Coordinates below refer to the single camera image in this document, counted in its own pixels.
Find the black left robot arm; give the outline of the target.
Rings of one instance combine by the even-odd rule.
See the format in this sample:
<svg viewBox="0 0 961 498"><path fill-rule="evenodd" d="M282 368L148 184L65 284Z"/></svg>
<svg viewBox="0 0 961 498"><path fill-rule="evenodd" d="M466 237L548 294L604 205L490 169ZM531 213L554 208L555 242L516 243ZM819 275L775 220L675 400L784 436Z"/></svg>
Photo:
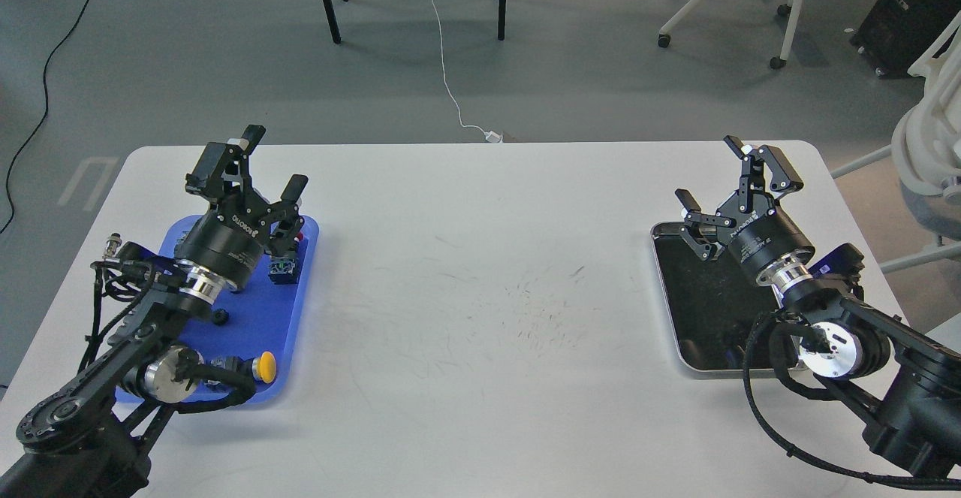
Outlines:
<svg viewBox="0 0 961 498"><path fill-rule="evenodd" d="M244 289L265 255L295 258L308 177L265 200L249 172L264 135L248 125L206 145L185 190L209 206L171 256L107 242L92 263L94 313L104 297L125 307L107 324L94 318L76 377L22 418L24 453L2 476L4 497L131 497L148 485L149 454L173 415L238 406L275 381L272 353L206 360L179 340L191 320L223 323L219 294Z"/></svg>

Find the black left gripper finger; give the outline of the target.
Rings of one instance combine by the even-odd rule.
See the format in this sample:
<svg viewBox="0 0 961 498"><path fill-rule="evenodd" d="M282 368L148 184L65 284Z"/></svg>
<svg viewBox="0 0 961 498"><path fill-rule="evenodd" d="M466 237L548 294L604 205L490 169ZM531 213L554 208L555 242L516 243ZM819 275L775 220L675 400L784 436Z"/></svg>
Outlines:
<svg viewBox="0 0 961 498"><path fill-rule="evenodd" d="M306 175L292 175L279 201L271 204L267 214L260 218L262 245L268 255L281 256L293 247L303 226L300 200L308 182Z"/></svg>
<svg viewBox="0 0 961 498"><path fill-rule="evenodd" d="M202 197L212 208L253 196L249 157L265 133L262 125L248 125L238 139L207 143L193 170L185 175L185 192Z"/></svg>

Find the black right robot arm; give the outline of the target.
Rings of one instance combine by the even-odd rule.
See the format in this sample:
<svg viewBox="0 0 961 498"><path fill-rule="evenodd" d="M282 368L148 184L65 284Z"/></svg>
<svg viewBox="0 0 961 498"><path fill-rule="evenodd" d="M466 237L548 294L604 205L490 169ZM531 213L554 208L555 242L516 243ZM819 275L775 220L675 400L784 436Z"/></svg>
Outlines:
<svg viewBox="0 0 961 498"><path fill-rule="evenodd" d="M815 249L780 204L802 189L800 175L777 146L755 148L733 135L724 140L740 160L734 193L711 215L689 191L675 194L683 210L680 235L702 261L730 252L750 282L779 297L779 309L752 325L741 366L758 425L787 456L828 472L885 487L957 491L950 471L960 458L958 353L865 303L863 255L854 245L837 247L808 269ZM776 432L756 406L749 375L762 334L773 374L789 391L843 403L864 423L869 450L906 475L852 471Z"/></svg>

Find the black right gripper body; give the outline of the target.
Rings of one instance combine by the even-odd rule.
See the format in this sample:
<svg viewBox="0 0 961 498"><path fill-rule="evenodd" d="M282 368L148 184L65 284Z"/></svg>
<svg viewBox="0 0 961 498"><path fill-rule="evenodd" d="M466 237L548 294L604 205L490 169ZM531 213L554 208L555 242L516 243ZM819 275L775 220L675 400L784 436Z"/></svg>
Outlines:
<svg viewBox="0 0 961 498"><path fill-rule="evenodd" d="M738 198L730 198L718 211L734 220L732 228L718 229L718 241L756 285L769 285L758 275L784 255L797 254L803 264L813 258L814 246L776 199L752 198L752 206L742 211Z"/></svg>

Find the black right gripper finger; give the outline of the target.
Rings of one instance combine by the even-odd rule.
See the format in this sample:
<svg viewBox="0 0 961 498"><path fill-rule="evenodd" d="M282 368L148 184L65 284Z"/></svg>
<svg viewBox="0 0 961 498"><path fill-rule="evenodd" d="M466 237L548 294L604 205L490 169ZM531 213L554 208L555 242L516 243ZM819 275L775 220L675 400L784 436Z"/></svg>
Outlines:
<svg viewBox="0 0 961 498"><path fill-rule="evenodd" d="M725 136L724 142L741 161L738 187L723 204L724 213L738 217L768 213L779 206L781 196L803 189L799 173L777 146L755 148L733 135Z"/></svg>
<svg viewBox="0 0 961 498"><path fill-rule="evenodd" d="M675 190L682 204L682 239L701 261L717 261L734 240L738 219L738 191L731 193L715 215L705 214L687 189Z"/></svg>

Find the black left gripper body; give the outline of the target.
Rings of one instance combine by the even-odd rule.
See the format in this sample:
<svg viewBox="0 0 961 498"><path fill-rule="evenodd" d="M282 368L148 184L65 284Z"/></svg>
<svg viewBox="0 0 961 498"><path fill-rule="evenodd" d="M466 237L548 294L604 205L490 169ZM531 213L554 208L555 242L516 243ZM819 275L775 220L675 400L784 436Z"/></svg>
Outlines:
<svg viewBox="0 0 961 498"><path fill-rule="evenodd" d="M209 210L175 249L175 261L202 267L227 280L231 291L243 291L262 256L270 255L270 229L277 223L279 203L258 196L250 204L238 197Z"/></svg>

